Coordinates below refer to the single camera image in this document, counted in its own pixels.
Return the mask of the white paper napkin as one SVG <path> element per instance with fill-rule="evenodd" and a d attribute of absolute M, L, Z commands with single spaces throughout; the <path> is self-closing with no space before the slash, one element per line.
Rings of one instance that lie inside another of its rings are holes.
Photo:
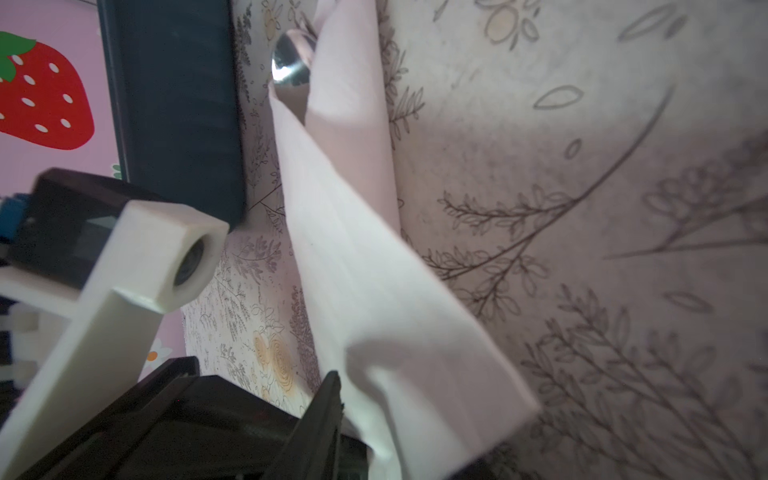
<path fill-rule="evenodd" d="M 446 479 L 539 403 L 400 235 L 372 1 L 321 1 L 303 117 L 270 85 L 287 227 L 322 373 L 373 479 Z"/>

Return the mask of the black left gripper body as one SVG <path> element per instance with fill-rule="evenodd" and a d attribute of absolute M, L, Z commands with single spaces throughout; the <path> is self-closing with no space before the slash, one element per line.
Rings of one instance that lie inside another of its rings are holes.
<path fill-rule="evenodd" d="M 191 357 L 170 360 L 22 479 L 258 479 L 297 417 Z"/>

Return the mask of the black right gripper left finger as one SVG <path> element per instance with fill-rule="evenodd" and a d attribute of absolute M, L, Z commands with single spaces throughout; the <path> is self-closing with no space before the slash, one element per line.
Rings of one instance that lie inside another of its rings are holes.
<path fill-rule="evenodd" d="M 262 480 L 337 478 L 343 417 L 340 391 L 339 374 L 330 371 Z"/>

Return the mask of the silver spoon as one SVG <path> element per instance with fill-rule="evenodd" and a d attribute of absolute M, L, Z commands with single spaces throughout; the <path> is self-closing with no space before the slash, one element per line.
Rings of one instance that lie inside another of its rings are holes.
<path fill-rule="evenodd" d="M 305 122 L 316 35 L 305 29 L 284 32 L 272 52 L 271 75 L 276 97 Z"/>

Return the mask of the teal plastic tray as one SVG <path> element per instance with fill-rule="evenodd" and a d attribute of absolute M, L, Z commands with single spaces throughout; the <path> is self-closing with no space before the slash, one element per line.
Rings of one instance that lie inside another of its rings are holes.
<path fill-rule="evenodd" d="M 235 228 L 246 184 L 229 3 L 97 7 L 123 179 Z"/>

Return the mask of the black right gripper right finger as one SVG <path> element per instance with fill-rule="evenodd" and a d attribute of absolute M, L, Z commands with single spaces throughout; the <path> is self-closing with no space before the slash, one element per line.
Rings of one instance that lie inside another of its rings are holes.
<path fill-rule="evenodd" d="M 496 480 L 497 477 L 492 471 L 489 464 L 483 460 L 478 459 L 471 464 L 466 465 L 462 469 L 452 473 L 448 480 Z"/>

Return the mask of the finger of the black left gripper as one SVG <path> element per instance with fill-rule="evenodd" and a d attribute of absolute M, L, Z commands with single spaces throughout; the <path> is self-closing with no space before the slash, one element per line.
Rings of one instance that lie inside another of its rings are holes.
<path fill-rule="evenodd" d="M 338 452 L 337 480 L 368 479 L 368 447 L 363 442 L 347 435 L 341 435 Z"/>

